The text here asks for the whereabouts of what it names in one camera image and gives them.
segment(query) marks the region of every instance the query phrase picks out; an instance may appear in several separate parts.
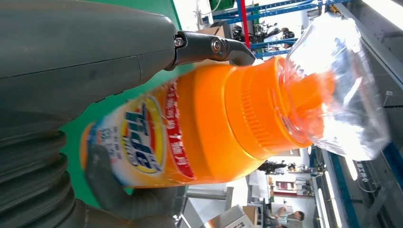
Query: green panel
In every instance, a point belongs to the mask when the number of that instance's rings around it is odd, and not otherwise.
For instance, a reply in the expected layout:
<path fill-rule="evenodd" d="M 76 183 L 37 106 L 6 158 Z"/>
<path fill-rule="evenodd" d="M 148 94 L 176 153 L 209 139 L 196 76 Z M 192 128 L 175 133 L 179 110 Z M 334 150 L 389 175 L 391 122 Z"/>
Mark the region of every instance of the green panel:
<path fill-rule="evenodd" d="M 99 0 L 102 3 L 113 3 L 116 5 L 128 6 L 140 10 L 164 14 L 179 28 L 179 21 L 172 0 Z M 81 133 L 91 122 L 99 120 L 102 116 L 108 114 L 128 99 L 133 99 L 139 94 L 149 91 L 163 82 L 181 75 L 192 69 L 192 65 L 179 66 L 173 71 L 161 71 L 156 74 L 149 82 L 134 89 L 125 91 L 122 94 L 107 97 L 105 100 L 91 104 L 75 121 L 72 121 L 62 128 L 67 134 L 67 145 L 62 149 L 69 159 L 68 171 L 70 172 L 72 185 L 77 198 L 82 199 L 87 204 L 98 206 L 97 201 L 92 195 L 79 163 L 79 143 Z"/>

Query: machine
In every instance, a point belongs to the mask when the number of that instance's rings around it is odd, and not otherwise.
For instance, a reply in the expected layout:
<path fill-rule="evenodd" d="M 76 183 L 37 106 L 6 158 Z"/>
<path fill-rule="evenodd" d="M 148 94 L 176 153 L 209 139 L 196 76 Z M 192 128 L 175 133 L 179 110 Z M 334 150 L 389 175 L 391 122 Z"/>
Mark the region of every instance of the machine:
<path fill-rule="evenodd" d="M 251 51 L 176 31 L 162 15 L 85 1 L 2 0 L 0 17 L 0 227 L 174 227 L 185 188 L 128 195 L 104 148 L 91 148 L 86 166 L 104 210 L 76 199 L 58 129 L 162 69 L 204 59 L 248 65 Z"/>

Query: orange detergent bottle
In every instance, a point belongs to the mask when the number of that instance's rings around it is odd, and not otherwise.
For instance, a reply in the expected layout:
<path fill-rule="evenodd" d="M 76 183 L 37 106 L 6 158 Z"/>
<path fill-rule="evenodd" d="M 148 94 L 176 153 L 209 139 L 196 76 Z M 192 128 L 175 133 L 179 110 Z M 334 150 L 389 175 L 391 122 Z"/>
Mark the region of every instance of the orange detergent bottle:
<path fill-rule="evenodd" d="M 203 66 L 89 125 L 82 167 L 94 144 L 136 188 L 232 181 L 311 143 L 369 160 L 389 141 L 379 101 L 354 21 L 324 15 L 287 59 Z"/>
<path fill-rule="evenodd" d="M 86 128 L 83 168 L 96 143 L 108 149 L 113 172 L 127 187 L 218 183 L 248 175 L 279 152 L 309 146 L 307 137 L 296 139 L 287 129 L 288 96 L 302 113 L 320 107 L 326 96 L 315 92 L 321 85 L 316 75 L 286 94 L 282 64 L 272 58 L 257 66 L 203 66 L 128 101 Z M 331 77 L 327 84 L 330 95 Z M 311 94 L 303 99 L 298 90 L 307 88 Z M 321 134 L 321 119 L 309 116 Z"/>

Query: man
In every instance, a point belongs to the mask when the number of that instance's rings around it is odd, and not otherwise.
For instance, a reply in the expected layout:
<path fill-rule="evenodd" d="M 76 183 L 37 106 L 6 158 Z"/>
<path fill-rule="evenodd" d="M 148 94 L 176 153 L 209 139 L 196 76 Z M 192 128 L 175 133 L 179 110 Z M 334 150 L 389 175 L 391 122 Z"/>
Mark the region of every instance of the man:
<path fill-rule="evenodd" d="M 297 219 L 303 221 L 305 213 L 302 211 L 294 211 L 292 206 L 280 203 L 271 203 L 268 210 L 268 217 L 272 227 L 279 227 L 280 223 L 278 219 Z"/>

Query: white wall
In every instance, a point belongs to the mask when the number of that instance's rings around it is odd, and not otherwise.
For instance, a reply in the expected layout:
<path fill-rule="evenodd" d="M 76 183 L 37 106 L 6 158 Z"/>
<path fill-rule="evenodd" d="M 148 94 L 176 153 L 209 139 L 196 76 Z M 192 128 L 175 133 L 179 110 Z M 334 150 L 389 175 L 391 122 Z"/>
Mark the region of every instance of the white wall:
<path fill-rule="evenodd" d="M 203 223 L 225 211 L 225 201 L 189 198 Z"/>

